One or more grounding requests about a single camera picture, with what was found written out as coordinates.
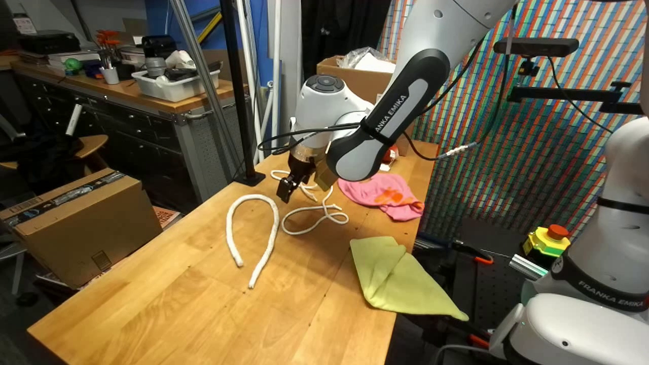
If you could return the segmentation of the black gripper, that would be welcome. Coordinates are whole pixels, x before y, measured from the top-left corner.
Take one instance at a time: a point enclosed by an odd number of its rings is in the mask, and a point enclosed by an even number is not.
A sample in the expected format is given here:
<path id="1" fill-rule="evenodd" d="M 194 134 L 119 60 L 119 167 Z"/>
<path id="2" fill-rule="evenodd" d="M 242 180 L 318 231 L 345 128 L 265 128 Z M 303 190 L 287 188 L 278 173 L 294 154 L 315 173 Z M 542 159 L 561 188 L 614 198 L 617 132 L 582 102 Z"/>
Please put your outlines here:
<path id="1" fill-rule="evenodd" d="M 288 154 L 288 175 L 278 183 L 277 195 L 288 203 L 293 192 L 310 178 L 315 173 L 312 159 L 299 159 Z"/>

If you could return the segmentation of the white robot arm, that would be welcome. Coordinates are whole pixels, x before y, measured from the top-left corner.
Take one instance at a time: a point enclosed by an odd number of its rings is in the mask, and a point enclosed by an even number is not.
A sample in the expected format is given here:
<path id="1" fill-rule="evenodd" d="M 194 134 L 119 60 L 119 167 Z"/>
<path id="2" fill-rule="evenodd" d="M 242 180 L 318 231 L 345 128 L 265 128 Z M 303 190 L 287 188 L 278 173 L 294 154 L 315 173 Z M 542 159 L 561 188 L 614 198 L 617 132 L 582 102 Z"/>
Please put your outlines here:
<path id="1" fill-rule="evenodd" d="M 517 0 L 418 0 L 387 89 L 364 102 L 337 78 L 303 83 L 288 198 L 317 167 L 365 180 L 449 79 L 453 68 Z M 606 183 L 597 213 L 533 282 L 489 338 L 514 365 L 649 365 L 649 120 L 617 128 L 606 142 Z"/>

